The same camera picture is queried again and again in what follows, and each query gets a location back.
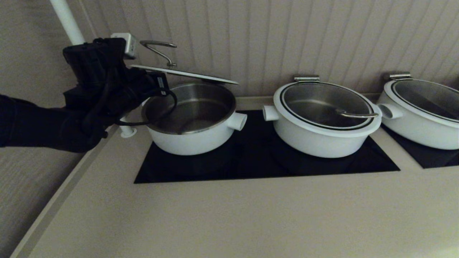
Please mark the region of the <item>white rimmed glass lid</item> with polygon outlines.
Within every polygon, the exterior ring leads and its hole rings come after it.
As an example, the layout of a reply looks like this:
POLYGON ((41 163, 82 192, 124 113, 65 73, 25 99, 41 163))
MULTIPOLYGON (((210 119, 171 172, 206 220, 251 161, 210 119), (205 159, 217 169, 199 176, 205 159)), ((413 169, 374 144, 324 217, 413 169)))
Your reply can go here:
POLYGON ((214 77, 214 76, 209 76, 209 75, 201 75, 198 73, 193 73, 193 72, 185 72, 185 71, 180 71, 180 70, 175 70, 174 68, 177 66, 175 62, 172 61, 171 58, 169 58, 167 55, 162 53, 161 51, 155 49, 153 46, 166 46, 170 48, 177 48, 177 45, 173 43, 168 43, 168 42, 161 42, 161 41, 155 41, 155 40, 141 40, 139 42, 142 46, 146 47, 150 51, 154 52, 155 54, 158 54, 159 56, 165 58, 167 60, 167 67, 166 68, 159 68, 159 67, 151 67, 151 66, 143 66, 143 65, 131 65, 131 67, 134 68, 140 68, 144 69, 146 71, 154 71, 154 72, 164 72, 168 75, 175 75, 175 76, 182 76, 182 77, 187 77, 187 78, 195 78, 199 80, 204 80, 204 81, 210 81, 210 82, 215 82, 215 83, 220 83, 220 84, 231 84, 231 85, 239 85, 238 82, 233 81, 233 80, 227 80, 224 78, 219 78, 219 77, 214 77))
POLYGON ((294 125, 330 137, 362 137, 382 123, 380 108, 368 98, 332 83, 286 84, 274 93, 274 106, 294 125))
POLYGON ((385 83, 383 92, 416 115, 459 128, 459 90, 425 80, 394 80, 385 83))

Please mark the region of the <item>white pot with steel liner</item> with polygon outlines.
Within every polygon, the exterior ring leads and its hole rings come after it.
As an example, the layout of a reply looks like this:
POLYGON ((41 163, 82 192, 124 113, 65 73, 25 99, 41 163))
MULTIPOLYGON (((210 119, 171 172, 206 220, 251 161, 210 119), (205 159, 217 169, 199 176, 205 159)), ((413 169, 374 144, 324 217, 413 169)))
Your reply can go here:
POLYGON ((153 96, 142 104, 154 143, 167 153, 191 156, 212 151, 243 130, 248 116, 236 112, 233 93, 217 84, 186 83, 176 98, 153 96))
POLYGON ((432 148, 459 149, 459 128, 416 115, 389 99, 384 92, 380 95, 377 106, 383 113, 383 124, 402 137, 432 148))
POLYGON ((338 158, 358 151, 368 136, 379 129, 382 111, 374 104, 371 107, 378 116, 363 128, 347 131, 292 122, 273 105, 265 105, 262 111, 265 121, 273 122, 274 131, 290 147, 316 157, 338 158))

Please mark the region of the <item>white metal pole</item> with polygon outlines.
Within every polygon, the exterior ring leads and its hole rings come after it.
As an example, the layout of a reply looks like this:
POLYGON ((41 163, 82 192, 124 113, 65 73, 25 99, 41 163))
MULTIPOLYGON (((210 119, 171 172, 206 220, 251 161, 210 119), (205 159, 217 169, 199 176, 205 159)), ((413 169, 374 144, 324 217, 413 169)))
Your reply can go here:
POLYGON ((72 45, 85 43, 85 38, 75 20, 67 0, 49 0, 72 45))

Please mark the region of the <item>black glass cooktop panel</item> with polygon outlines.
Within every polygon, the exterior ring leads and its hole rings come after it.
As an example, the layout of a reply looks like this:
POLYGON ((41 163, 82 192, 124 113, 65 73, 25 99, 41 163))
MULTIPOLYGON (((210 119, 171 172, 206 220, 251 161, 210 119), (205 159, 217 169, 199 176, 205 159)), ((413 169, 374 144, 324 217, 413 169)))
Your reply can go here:
POLYGON ((381 127, 424 169, 459 166, 459 150, 443 150, 420 145, 400 136, 385 125, 381 127))
POLYGON ((245 111, 242 131, 207 153, 179 156, 151 144, 134 183, 239 180, 398 171, 399 167, 368 137, 360 149, 339 158, 315 157, 287 145, 264 121, 261 111, 245 111))

